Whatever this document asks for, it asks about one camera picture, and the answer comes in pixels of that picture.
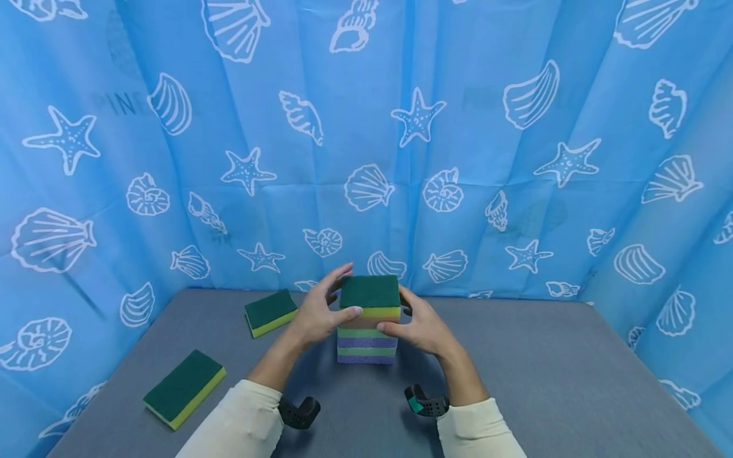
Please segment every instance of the sponge on table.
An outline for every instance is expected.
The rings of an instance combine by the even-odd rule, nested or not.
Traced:
[[[226,375],[224,367],[198,350],[158,383],[143,402],[174,431]]]
[[[289,323],[298,311],[287,289],[244,306],[252,337],[257,338]]]

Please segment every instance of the hand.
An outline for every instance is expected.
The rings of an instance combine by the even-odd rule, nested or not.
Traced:
[[[399,286],[399,295],[402,304],[408,307],[405,313],[412,316],[412,321],[407,325],[381,322],[377,325],[379,331],[404,339],[431,355],[445,356],[455,348],[460,348],[451,330],[426,300],[402,285]]]
[[[320,283],[311,288],[303,304],[292,319],[287,332],[303,347],[308,347],[328,337],[340,325],[361,316],[361,307],[349,307],[331,311],[328,306],[336,300],[345,276],[352,275],[353,263],[332,270]]]

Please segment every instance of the left hand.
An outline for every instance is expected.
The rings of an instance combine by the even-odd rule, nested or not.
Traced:
[[[345,276],[352,275],[353,262],[332,270],[313,286],[292,319],[287,332],[303,347],[309,347],[328,337],[340,325],[361,316],[361,307],[331,311],[328,306],[336,300]]]

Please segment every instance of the white sleeve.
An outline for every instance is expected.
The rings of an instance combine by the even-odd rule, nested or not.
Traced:
[[[494,398],[451,406],[438,418],[438,435],[446,458],[526,458]]]
[[[283,430],[282,393],[241,380],[194,431],[176,458],[270,458]]]

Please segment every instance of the gray fabric tablecloth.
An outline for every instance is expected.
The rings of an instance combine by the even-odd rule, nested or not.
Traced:
[[[244,305],[267,294],[181,292],[49,456],[174,457],[281,332],[253,340],[247,328]],[[528,457],[721,456],[591,306],[430,302],[473,356]],[[402,393],[413,383],[429,396],[445,392],[435,359],[400,342],[393,366],[339,365],[335,342],[311,348],[295,367],[286,396],[296,404],[313,396],[322,411],[310,430],[286,429],[274,456],[442,457],[435,421],[412,414]],[[142,398],[194,349],[222,363],[227,376],[173,432]]]

